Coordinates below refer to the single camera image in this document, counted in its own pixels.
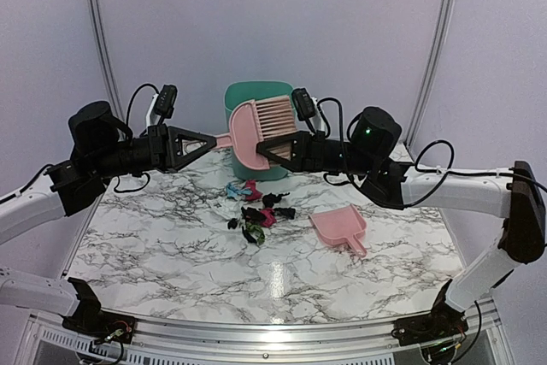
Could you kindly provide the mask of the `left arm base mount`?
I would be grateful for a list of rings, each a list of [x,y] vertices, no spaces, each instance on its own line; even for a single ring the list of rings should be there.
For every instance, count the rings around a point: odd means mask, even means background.
[[[110,335],[116,342],[132,342],[136,325],[133,316],[102,309],[97,295],[84,280],[69,277],[68,283],[75,289],[78,304],[73,314],[62,317],[63,328],[101,342],[109,342]]]

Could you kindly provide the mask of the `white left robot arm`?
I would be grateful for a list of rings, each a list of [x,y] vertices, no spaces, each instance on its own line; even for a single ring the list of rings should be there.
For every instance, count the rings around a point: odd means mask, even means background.
[[[87,104],[68,121],[74,148],[70,158],[43,166],[21,188],[1,199],[1,241],[50,221],[78,214],[101,197],[114,177],[152,170],[175,173],[216,147],[213,136],[164,124],[134,137],[106,101]],[[83,280],[53,280],[3,267],[1,303],[59,315],[90,335],[108,327],[95,292]]]

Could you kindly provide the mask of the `pink plastic dustpan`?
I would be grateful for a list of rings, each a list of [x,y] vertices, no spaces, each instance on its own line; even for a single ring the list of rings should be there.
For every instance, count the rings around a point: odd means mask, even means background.
[[[314,213],[309,219],[324,244],[331,247],[346,244],[358,256],[367,255],[367,250],[362,243],[367,223],[354,204]]]

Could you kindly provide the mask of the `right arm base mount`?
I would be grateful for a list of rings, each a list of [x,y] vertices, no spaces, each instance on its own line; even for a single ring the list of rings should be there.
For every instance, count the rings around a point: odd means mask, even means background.
[[[446,293],[451,282],[452,280],[449,280],[441,287],[430,311],[394,321],[391,336],[397,339],[401,346],[444,339],[468,330],[464,313],[453,309],[446,302]]]

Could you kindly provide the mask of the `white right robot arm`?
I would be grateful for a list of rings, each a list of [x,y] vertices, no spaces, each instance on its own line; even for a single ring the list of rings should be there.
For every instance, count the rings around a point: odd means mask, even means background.
[[[291,108],[259,109],[262,141],[256,151],[295,173],[347,174],[361,179],[357,190],[386,209],[434,207],[494,215],[503,219],[495,242],[439,292],[423,329],[433,338],[450,330],[465,310],[499,286],[521,264],[544,253],[546,207],[527,162],[511,168],[458,170],[396,162],[390,154],[401,127],[383,109],[366,107],[348,141],[296,129]]]

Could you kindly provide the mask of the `pink hand brush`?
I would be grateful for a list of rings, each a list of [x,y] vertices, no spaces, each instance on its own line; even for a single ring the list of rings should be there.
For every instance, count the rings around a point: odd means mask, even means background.
[[[266,171],[273,161],[256,152],[259,143],[297,131],[289,96],[249,100],[241,103],[230,115],[229,131],[215,137],[215,150],[232,148],[233,154],[246,168]]]

